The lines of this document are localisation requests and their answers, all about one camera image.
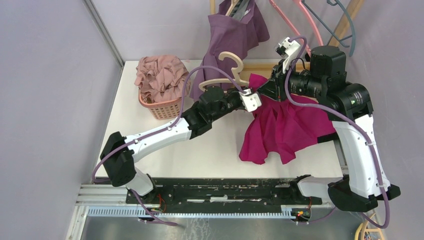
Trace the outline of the beige wooden hanger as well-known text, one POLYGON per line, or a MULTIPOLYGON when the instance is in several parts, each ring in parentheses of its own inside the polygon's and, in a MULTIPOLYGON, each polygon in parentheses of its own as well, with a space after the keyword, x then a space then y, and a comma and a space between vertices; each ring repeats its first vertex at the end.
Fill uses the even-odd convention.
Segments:
POLYGON ((248 0, 231 0, 225 15, 235 18, 246 10, 248 4, 248 0))
POLYGON ((240 77, 240 73, 243 71, 244 69, 244 64, 243 61, 234 53, 229 52, 229 51, 223 51, 219 54, 218 59, 223 61, 225 58, 230 58, 231 60, 233 60, 236 63, 236 67, 232 67, 231 68, 231 72, 233 75, 232 80, 228 79, 228 78, 215 78, 215 79, 210 79, 210 80, 206 80, 202 83, 200 83, 198 85, 199 89, 201 91, 205 91, 207 89, 207 86, 212 85, 212 84, 229 84, 232 83, 234 86, 238 85, 238 86, 248 86, 249 82, 246 80, 242 80, 240 77))

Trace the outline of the magenta skirt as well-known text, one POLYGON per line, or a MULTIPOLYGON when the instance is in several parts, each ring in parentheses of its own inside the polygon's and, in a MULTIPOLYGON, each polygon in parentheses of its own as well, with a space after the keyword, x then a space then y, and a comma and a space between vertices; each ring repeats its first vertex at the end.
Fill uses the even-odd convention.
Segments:
POLYGON ((244 162, 265 164, 271 152, 279 154, 282 164, 296 158, 296 152, 325 142, 336 130, 321 109, 300 107, 289 100, 275 101, 260 96, 262 105, 252 113, 239 158, 244 162))

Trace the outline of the pink pleated skirt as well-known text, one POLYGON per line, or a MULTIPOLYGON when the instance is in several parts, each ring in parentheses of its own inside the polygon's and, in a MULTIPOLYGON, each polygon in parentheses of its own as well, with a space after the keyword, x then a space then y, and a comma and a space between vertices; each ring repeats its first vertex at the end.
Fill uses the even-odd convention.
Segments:
POLYGON ((134 85, 143 100, 162 103, 183 95, 183 86, 189 72, 175 55, 156 55, 141 58, 136 67, 134 85))

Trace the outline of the pink plastic hanger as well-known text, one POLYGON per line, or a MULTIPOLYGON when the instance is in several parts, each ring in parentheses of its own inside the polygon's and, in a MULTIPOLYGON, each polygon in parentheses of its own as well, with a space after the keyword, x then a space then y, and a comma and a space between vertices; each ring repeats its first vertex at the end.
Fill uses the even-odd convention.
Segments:
POLYGON ((317 23, 301 0, 268 0, 268 3, 295 35, 307 34, 306 27, 309 27, 315 42, 324 45, 317 23))

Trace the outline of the blue-grey plastic hanger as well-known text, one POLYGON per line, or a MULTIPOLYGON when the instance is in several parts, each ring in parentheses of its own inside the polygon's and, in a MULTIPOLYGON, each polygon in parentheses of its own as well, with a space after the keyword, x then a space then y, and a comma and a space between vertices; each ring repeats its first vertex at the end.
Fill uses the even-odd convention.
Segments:
POLYGON ((332 30, 327 24, 312 10, 312 8, 304 1, 300 1, 306 9, 325 27, 331 34, 327 43, 328 46, 349 48, 349 56, 352 57, 356 48, 356 29, 353 20, 357 16, 364 1, 350 0, 347 6, 344 6, 340 0, 327 0, 326 3, 332 7, 338 7, 343 12, 337 26, 332 30))

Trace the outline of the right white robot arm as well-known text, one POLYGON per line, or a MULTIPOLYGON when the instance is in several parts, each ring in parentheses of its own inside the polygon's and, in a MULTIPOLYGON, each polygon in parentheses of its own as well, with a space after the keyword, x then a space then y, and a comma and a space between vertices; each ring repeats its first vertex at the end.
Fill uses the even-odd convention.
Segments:
POLYGON ((336 46, 311 50, 310 67, 290 71, 301 48, 278 46, 282 59, 272 69, 259 93, 282 102, 287 94, 315 98, 335 128, 348 174, 339 178, 300 176, 289 189, 289 199, 302 204, 309 197, 330 200, 339 210, 366 213, 401 194, 382 168, 374 137, 373 105, 368 90, 359 83, 347 82, 346 54, 336 46))

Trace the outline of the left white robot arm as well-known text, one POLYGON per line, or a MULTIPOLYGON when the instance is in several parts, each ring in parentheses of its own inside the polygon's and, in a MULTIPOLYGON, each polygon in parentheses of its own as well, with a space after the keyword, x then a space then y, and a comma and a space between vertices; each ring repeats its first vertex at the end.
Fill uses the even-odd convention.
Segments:
POLYGON ((194 139, 212 129, 214 121, 235 110, 242 110, 243 93, 232 88, 208 87, 199 100, 174 121, 149 131, 123 136, 112 133, 100 154, 100 164, 113 187, 125 186, 149 204, 158 195, 148 174, 135 167, 136 161, 174 143, 194 139))

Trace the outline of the purple pleated skirt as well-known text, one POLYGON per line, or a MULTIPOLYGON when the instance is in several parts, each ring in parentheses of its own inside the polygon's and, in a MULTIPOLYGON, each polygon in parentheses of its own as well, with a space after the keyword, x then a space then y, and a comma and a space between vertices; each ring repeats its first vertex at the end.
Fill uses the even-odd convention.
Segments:
POLYGON ((229 74, 237 64, 228 58, 219 60, 221 52, 231 52, 240 59, 245 59, 248 51, 257 47, 259 43, 270 39, 266 22, 254 0, 250 0, 243 11, 244 16, 238 20, 226 16, 231 6, 230 0, 224 0, 218 7, 218 12, 208 16, 210 24, 209 47, 202 64, 214 66, 229 74))

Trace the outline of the wooden hanger on floor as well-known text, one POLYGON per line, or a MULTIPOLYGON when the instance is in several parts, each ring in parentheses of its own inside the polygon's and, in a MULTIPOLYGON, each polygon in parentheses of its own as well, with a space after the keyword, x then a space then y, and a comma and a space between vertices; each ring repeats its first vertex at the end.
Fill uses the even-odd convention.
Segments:
POLYGON ((364 220, 356 229, 354 240, 385 240, 382 229, 373 226, 368 220, 364 220))

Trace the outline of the orange plastic basket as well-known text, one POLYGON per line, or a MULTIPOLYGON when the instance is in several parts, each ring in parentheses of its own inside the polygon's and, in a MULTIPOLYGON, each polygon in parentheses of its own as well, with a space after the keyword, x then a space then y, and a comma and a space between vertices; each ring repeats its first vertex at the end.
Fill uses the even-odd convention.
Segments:
POLYGON ((150 103, 147 98, 142 97, 142 93, 138 91, 139 103, 147 108, 156 120, 166 120, 176 118, 181 112, 182 98, 174 100, 150 103))

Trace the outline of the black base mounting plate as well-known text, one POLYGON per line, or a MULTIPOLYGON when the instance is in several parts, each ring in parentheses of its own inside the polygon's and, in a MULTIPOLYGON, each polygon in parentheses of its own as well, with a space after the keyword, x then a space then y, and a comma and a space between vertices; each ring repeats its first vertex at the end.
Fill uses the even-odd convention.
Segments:
POLYGON ((140 197, 166 214, 280 213, 281 206, 321 205, 306 197, 293 178, 153 178, 154 189, 140 197))

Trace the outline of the wooden clothes rack frame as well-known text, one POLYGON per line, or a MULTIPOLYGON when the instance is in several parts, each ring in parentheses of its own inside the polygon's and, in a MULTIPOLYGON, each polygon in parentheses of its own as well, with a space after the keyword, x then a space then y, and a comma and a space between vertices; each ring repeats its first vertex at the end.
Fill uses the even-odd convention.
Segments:
MULTIPOLYGON (((221 50, 218 52, 219 55, 221 52, 228 52, 228 51, 221 50)), ((232 59, 230 60, 231 60, 231 63, 235 65, 234 67, 236 67, 237 64, 232 59)), ((271 73, 272 67, 273 67, 272 63, 249 63, 247 65, 244 65, 244 68, 239 75, 242 80, 243 80, 243 77, 248 77, 250 76, 250 74, 258 74, 258 75, 264 76, 265 74, 271 73)))

